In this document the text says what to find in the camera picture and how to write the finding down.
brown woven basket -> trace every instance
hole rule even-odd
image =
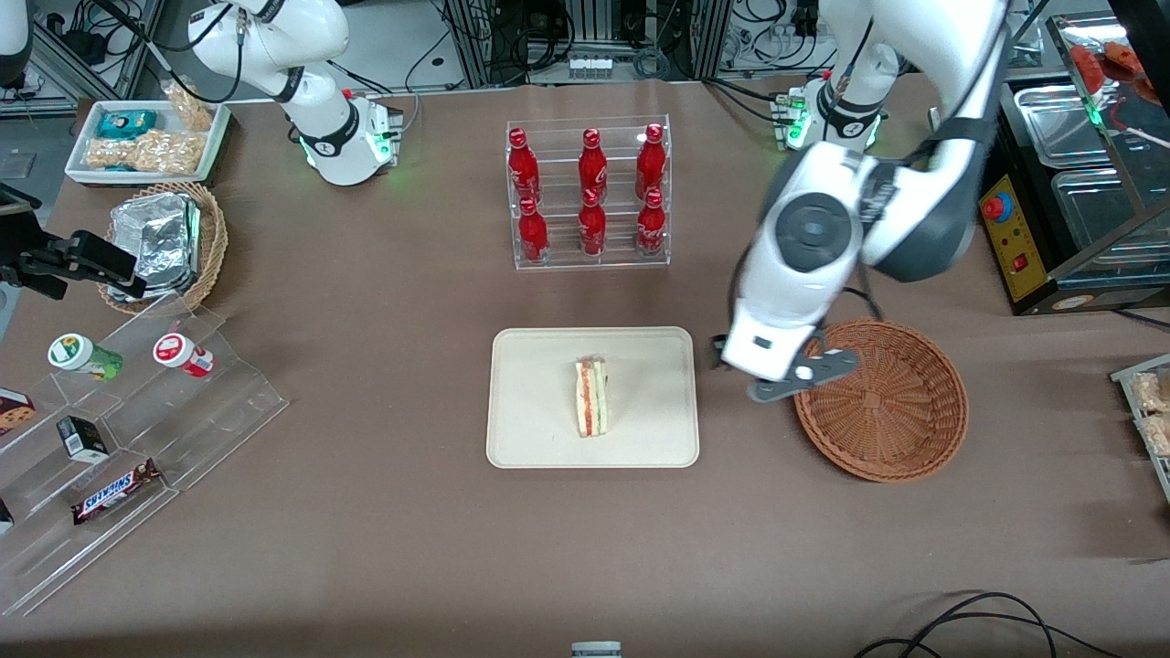
[[[223,221],[223,212],[220,211],[215,197],[206,187],[198,183],[160,183],[138,192],[133,198],[149,197],[161,192],[186,192],[199,205],[199,281],[187,289],[183,295],[183,301],[188,308],[199,306],[207,295],[211,294],[215,280],[219,279],[220,267],[223,265],[223,254],[227,252],[227,224]],[[105,231],[105,239],[113,239],[113,225]],[[146,309],[154,300],[143,300],[123,304],[113,301],[105,292],[105,285],[97,286],[98,293],[111,308],[122,313],[137,315]]]
[[[832,348],[858,352],[858,369],[796,396],[797,416],[825,457],[875,482],[906,482],[942,468],[966,436],[966,390],[925,336],[893,322],[831,325]]]

brown tablecloth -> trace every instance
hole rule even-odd
[[[879,148],[908,150],[931,100],[900,81]],[[768,124],[698,84],[424,105],[400,166],[352,189],[305,165],[280,108],[233,108],[214,189],[230,246],[207,306],[294,403],[30,617],[0,619],[0,654],[552,657],[612,638],[631,658],[847,656],[972,589],[1123,653],[1170,652],[1168,506],[1108,381],[1168,351],[1164,334],[1113,314],[1011,317],[980,232],[942,276],[875,281],[970,395],[966,443],[934,478],[859,481],[791,403],[753,404],[745,375],[706,369],[690,468],[500,471],[484,458],[496,333],[668,324],[704,345],[727,330],[728,276],[782,156]],[[675,139],[670,267],[517,274],[504,122],[658,112]],[[97,231],[130,194],[67,181],[50,227]],[[842,299],[831,317],[861,313]],[[25,295],[4,385],[48,373],[49,337],[123,320],[90,283]],[[937,635],[947,654],[1045,650],[1006,623]]]

coca-cola bottle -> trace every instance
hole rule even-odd
[[[583,136],[585,149],[577,162],[577,171],[581,178],[581,190],[593,190],[601,203],[605,203],[606,159],[601,151],[601,133],[596,128],[586,128]]]
[[[519,246],[528,262],[549,262],[549,226],[536,211],[536,199],[531,196],[519,199]]]
[[[511,173],[516,194],[529,196],[541,200],[541,172],[536,166],[536,153],[528,145],[528,135],[523,128],[508,131],[508,171]]]
[[[652,123],[646,126],[646,142],[638,152],[638,179],[634,183],[634,194],[646,198],[646,190],[662,185],[662,172],[666,171],[666,149],[662,148],[662,124]]]
[[[666,211],[662,210],[662,191],[651,187],[646,191],[646,206],[638,213],[638,237],[634,248],[638,255],[652,258],[662,251],[662,232],[666,228]]]
[[[605,211],[594,190],[581,190],[581,212],[577,213],[581,228],[581,251],[587,256],[599,256],[605,251]]]

red switch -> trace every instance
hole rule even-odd
[[[1004,214],[1004,200],[992,197],[983,204],[983,217],[987,219],[999,219]]]

white robotic arm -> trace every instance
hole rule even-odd
[[[0,87],[20,87],[33,53],[32,28],[26,0],[0,0]]]
[[[94,1],[146,41],[173,75],[159,47],[132,19],[111,0]],[[325,180],[355,185],[393,164],[397,140],[387,109],[347,98],[323,64],[349,44],[349,23],[335,0],[215,4],[191,15],[187,34],[207,68],[281,103],[301,133],[309,164]]]
[[[983,162],[1003,78],[1005,0],[821,0],[840,53],[810,108],[812,146],[790,156],[764,200],[732,281],[721,358],[758,378],[758,402],[847,375],[856,355],[805,356],[856,261],[899,281],[940,274],[975,229]],[[925,171],[865,156],[868,130],[897,75],[895,52],[938,89],[949,118],[916,150]]]

